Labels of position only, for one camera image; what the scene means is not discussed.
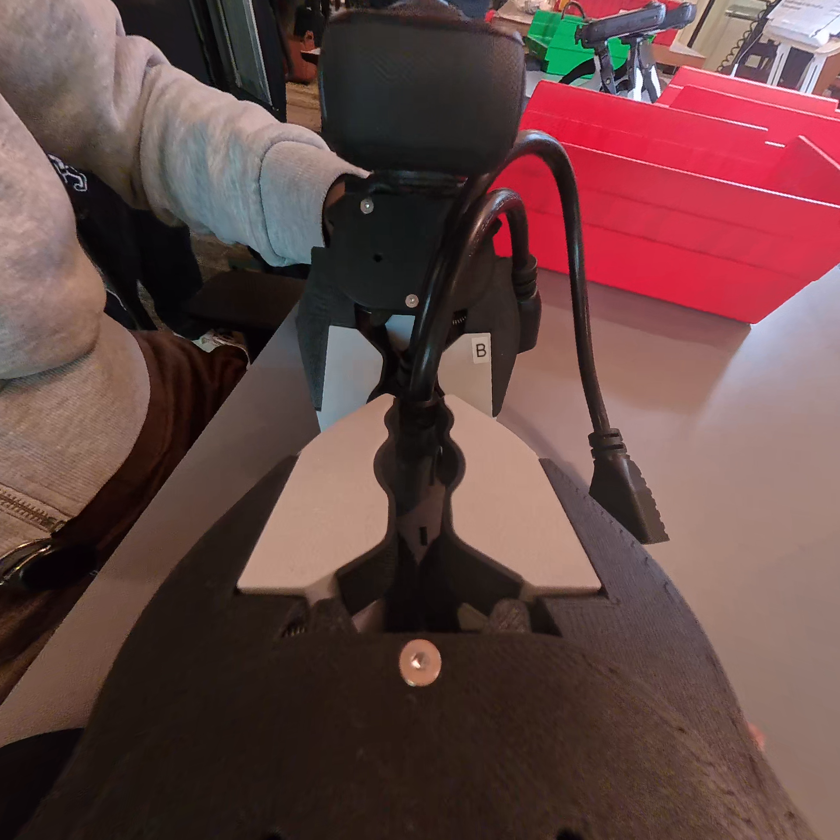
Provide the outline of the black cable connector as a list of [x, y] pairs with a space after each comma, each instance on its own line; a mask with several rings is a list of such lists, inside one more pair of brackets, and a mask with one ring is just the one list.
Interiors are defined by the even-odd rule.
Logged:
[[520, 354], [534, 349], [538, 341], [542, 314], [538, 261], [533, 255], [529, 255], [519, 268], [512, 268], [511, 283], [518, 306]]

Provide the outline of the dark metal cabinet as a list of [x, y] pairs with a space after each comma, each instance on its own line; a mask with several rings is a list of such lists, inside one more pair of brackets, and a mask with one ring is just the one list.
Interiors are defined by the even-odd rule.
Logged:
[[128, 35], [174, 67], [287, 121], [287, 38], [280, 2], [116, 1]]

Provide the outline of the black device on white stand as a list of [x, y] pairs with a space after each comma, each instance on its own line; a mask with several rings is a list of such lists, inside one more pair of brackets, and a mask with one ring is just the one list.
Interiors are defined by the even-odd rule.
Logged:
[[[636, 102], [655, 103], [662, 89], [651, 46], [653, 39], [661, 32], [687, 27], [696, 15], [697, 7], [693, 3], [667, 8], [664, 3], [649, 2], [639, 9], [593, 19], [579, 26], [575, 41], [593, 51], [593, 78], [602, 92]], [[609, 50], [614, 39], [628, 47], [627, 58], [618, 69]]]

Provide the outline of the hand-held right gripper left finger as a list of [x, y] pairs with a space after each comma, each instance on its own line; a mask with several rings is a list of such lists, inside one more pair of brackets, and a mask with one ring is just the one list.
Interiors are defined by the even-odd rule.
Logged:
[[339, 570], [383, 544], [389, 500], [374, 463], [394, 402], [377, 397], [300, 452], [238, 578], [240, 592], [310, 603], [336, 596]]

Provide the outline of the white shelf unit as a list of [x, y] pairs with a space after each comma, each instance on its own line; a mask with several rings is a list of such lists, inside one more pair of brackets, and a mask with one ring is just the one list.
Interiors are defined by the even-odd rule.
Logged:
[[828, 63], [839, 54], [838, 1], [772, 2], [756, 21], [732, 62], [729, 74], [734, 76], [755, 43], [766, 36], [776, 44], [768, 85], [778, 87], [784, 66], [792, 49], [809, 54], [795, 89], [801, 93], [821, 95], [833, 81]]

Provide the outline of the green plastic bin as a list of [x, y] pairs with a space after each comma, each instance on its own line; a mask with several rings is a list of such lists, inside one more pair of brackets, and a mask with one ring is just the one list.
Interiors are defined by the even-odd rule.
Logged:
[[635, 7], [635, 2], [612, 1], [541, 3], [534, 12], [524, 42], [540, 69], [560, 80], [579, 65], [594, 61], [594, 51], [584, 48], [575, 39], [576, 29], [585, 20], [611, 17]]

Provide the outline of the person's left forearm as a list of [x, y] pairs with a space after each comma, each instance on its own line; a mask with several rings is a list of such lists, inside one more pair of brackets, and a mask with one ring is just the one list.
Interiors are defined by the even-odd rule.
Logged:
[[329, 194], [367, 172], [315, 132], [174, 68], [105, 8], [115, 29], [106, 139], [116, 143], [108, 162], [117, 191], [164, 221], [248, 246], [271, 266], [308, 264], [325, 245]]

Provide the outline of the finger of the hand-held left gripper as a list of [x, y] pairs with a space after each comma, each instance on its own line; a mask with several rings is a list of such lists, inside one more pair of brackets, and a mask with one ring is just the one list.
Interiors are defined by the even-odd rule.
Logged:
[[447, 347], [438, 366], [438, 386], [442, 393], [494, 416], [489, 332], [466, 332]]
[[361, 331], [329, 326], [318, 424], [322, 432], [383, 393], [392, 393], [403, 338], [395, 324]]

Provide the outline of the dark printed shirt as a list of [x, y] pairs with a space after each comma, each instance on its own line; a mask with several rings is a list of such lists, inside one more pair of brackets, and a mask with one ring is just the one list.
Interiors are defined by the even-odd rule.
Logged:
[[106, 314], [127, 329], [156, 330], [140, 298], [142, 287], [165, 327], [200, 339], [207, 328], [184, 309], [203, 284], [189, 229], [132, 208], [94, 174], [47, 156], [66, 188], [80, 243], [106, 285]]

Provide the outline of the red plastic bin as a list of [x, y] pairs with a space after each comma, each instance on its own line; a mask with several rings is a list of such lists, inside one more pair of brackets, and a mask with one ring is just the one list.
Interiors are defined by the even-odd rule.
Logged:
[[520, 127], [566, 146], [838, 205], [838, 108], [829, 98], [682, 67], [653, 104], [542, 81]]
[[838, 264], [838, 204], [564, 146], [585, 275], [755, 324]]

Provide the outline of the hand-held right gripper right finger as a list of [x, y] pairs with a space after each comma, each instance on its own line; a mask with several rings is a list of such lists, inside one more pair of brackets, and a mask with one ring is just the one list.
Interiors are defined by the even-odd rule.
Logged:
[[538, 456], [498, 421], [444, 399], [456, 472], [436, 572], [456, 603], [602, 588]]

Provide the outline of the black ribbed socket connector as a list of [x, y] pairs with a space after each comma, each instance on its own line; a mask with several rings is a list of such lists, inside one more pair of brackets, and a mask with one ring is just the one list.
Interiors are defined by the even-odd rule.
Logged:
[[642, 544], [669, 540], [653, 493], [616, 428], [589, 435], [593, 476], [589, 493]]

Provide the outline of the grey zip hoodie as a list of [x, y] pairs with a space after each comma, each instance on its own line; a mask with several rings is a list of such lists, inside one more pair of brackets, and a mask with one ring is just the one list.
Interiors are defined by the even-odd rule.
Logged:
[[111, 2], [2, 2], [2, 555], [81, 513], [147, 412], [140, 347], [104, 312], [49, 154], [140, 186], [137, 108], [162, 64]]

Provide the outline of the black power plug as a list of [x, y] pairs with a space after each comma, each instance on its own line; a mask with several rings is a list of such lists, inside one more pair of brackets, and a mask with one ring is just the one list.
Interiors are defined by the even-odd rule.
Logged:
[[447, 561], [448, 468], [443, 404], [396, 399], [385, 477], [395, 502], [397, 560], [385, 597], [385, 629], [395, 633], [456, 633], [459, 601]]

